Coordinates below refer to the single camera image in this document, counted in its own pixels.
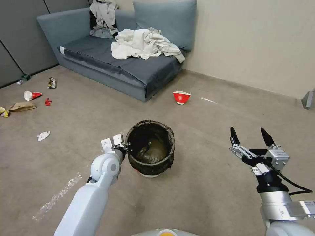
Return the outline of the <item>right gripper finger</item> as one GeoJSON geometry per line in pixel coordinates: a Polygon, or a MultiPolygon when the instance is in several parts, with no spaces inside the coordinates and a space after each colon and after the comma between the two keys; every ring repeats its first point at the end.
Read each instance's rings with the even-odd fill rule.
{"type": "Polygon", "coordinates": [[[247,148],[240,144],[240,141],[233,127],[230,127],[230,142],[231,142],[230,151],[239,159],[242,159],[243,157],[247,159],[253,159],[256,157],[254,153],[252,153],[251,151],[249,151],[247,148]]]}
{"type": "Polygon", "coordinates": [[[281,146],[280,145],[277,145],[272,136],[270,134],[268,134],[268,132],[263,128],[261,127],[261,134],[262,134],[262,137],[263,137],[263,140],[267,146],[267,149],[268,150],[281,150],[281,146]]]}

